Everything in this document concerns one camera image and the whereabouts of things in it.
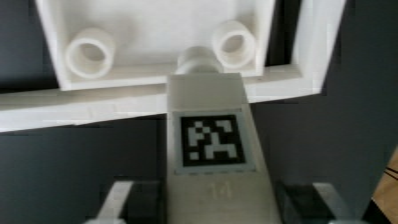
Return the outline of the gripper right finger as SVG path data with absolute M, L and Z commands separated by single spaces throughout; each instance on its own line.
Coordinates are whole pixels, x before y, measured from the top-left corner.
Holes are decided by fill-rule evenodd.
M 276 197 L 283 224 L 363 224 L 331 183 L 279 182 Z

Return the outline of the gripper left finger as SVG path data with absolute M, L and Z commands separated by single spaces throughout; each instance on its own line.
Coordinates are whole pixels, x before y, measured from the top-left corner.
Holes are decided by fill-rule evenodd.
M 162 182 L 116 181 L 85 224 L 165 224 Z

